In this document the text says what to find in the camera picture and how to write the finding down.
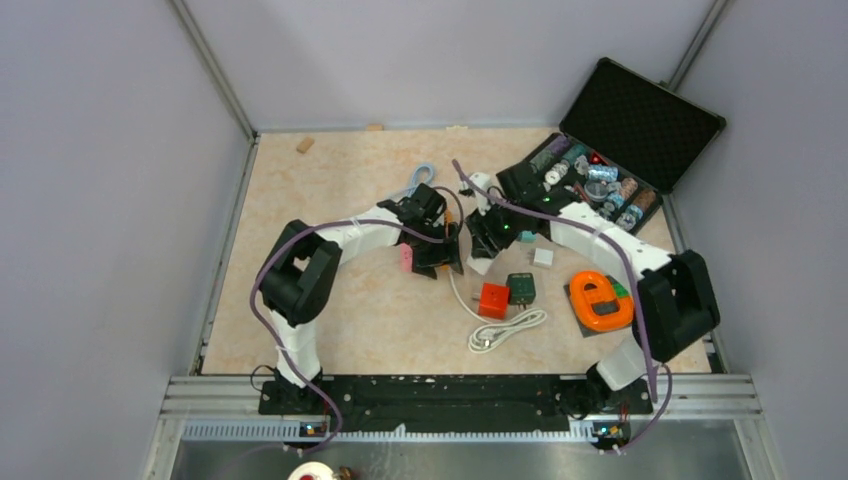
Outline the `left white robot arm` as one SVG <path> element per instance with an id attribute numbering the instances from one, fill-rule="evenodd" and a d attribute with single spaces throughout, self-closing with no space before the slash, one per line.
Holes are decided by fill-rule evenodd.
<path id="1" fill-rule="evenodd" d="M 377 249 L 406 245 L 417 275 L 435 279 L 441 267 L 463 271 L 459 237 L 464 222 L 446 216 L 451 193 L 420 184 L 410 195 L 382 200 L 358 215 L 320 225 L 296 219 L 283 228 L 256 275 L 250 309 L 273 339 L 275 378 L 284 385 L 282 398 L 292 410 L 308 413 L 319 404 L 316 319 L 341 266 Z"/>

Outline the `white cube socket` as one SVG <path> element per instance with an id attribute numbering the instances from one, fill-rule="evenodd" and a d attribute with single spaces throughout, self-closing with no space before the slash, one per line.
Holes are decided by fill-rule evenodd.
<path id="1" fill-rule="evenodd" d="M 474 231 L 469 231 L 469 233 L 471 245 L 466 264 L 477 274 L 485 276 L 494 263 L 490 244 L 484 234 L 475 233 Z"/>

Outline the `pink triangular power strip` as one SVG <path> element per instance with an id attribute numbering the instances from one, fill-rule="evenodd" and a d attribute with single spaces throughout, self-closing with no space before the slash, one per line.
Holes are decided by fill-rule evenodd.
<path id="1" fill-rule="evenodd" d="M 411 273 L 413 268 L 413 250 L 411 246 L 407 243 L 401 243 L 399 245 L 399 252 L 401 270 Z"/>

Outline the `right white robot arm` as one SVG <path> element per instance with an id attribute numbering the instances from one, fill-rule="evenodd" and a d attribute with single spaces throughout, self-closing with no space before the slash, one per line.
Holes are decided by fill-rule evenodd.
<path id="1" fill-rule="evenodd" d="M 626 387 L 646 376 L 654 389 L 659 364 L 718 326 L 706 262 L 693 250 L 674 254 L 642 242 L 603 218 L 577 192 L 544 187 L 526 164 L 510 170 L 528 184 L 504 187 L 502 196 L 491 194 L 490 175 L 457 172 L 462 194 L 476 201 L 465 219 L 471 235 L 466 264 L 487 274 L 520 232 L 530 231 L 573 250 L 626 286 L 634 304 L 631 333 L 587 372 L 589 404 L 612 412 L 626 400 Z"/>

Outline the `orange power strip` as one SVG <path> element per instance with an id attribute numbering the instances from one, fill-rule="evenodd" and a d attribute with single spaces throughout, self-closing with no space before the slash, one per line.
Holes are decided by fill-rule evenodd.
<path id="1" fill-rule="evenodd" d="M 462 225 L 454 220 L 452 213 L 449 210 L 444 212 L 445 224 L 445 254 L 446 260 L 442 269 L 450 273 L 459 275 L 464 274 L 464 267 L 461 260 L 460 241 L 459 237 L 462 230 Z"/>

